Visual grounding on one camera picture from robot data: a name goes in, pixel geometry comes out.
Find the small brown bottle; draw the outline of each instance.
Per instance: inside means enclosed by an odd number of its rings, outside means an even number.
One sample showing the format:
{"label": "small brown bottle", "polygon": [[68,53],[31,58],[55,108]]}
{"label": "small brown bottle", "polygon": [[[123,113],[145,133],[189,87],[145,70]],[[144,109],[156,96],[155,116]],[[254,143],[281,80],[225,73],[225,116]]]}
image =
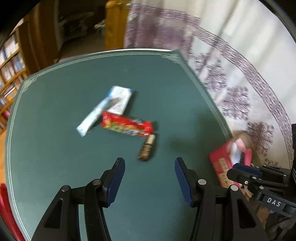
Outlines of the small brown bottle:
{"label": "small brown bottle", "polygon": [[147,136],[146,141],[145,141],[144,145],[142,146],[142,149],[141,149],[141,151],[140,151],[140,153],[138,155],[139,160],[148,161],[150,151],[152,149],[155,137],[156,136],[154,134],[151,134],[151,135]]}

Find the wooden floor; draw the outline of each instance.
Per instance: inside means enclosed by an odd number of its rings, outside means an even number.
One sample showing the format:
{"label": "wooden floor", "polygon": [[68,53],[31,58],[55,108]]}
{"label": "wooden floor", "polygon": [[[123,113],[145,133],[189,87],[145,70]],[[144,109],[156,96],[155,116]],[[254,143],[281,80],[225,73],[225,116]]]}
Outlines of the wooden floor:
{"label": "wooden floor", "polygon": [[0,135],[0,183],[5,183],[4,150],[6,131]]}

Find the bottle cap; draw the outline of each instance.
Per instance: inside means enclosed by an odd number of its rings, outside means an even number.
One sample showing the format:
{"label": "bottle cap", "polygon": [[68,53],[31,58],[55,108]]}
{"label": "bottle cap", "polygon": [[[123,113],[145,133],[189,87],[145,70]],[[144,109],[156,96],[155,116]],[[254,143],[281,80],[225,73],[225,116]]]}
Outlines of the bottle cap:
{"label": "bottle cap", "polygon": [[154,142],[154,140],[155,140],[155,137],[156,137],[156,136],[155,136],[154,134],[150,134],[150,135],[147,137],[145,143],[153,144],[153,142]]}

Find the green table surface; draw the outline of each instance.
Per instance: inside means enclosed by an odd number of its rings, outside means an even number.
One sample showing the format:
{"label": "green table surface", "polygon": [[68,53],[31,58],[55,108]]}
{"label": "green table surface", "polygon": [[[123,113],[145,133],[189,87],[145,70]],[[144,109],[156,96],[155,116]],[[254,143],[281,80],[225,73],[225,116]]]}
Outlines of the green table surface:
{"label": "green table surface", "polygon": [[[76,127],[113,85],[134,89],[124,115],[157,122],[148,162],[137,160],[144,137],[96,126]],[[174,172],[182,157],[199,178],[218,184],[209,154],[230,137],[227,124],[179,51],[107,51],[61,62],[29,76],[13,104],[6,139],[6,177],[15,219],[30,240],[62,185],[84,186],[118,157],[126,171],[104,209],[112,240],[188,240],[189,208]],[[84,222],[83,207],[79,207]],[[85,224],[80,225],[85,241]]]}

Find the white curtain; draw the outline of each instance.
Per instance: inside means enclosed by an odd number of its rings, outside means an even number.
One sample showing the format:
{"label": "white curtain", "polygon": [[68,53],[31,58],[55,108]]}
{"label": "white curtain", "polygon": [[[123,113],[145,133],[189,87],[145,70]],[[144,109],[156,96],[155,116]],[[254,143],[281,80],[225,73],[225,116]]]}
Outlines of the white curtain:
{"label": "white curtain", "polygon": [[261,2],[134,0],[125,48],[179,49],[261,162],[291,167],[296,44]]}

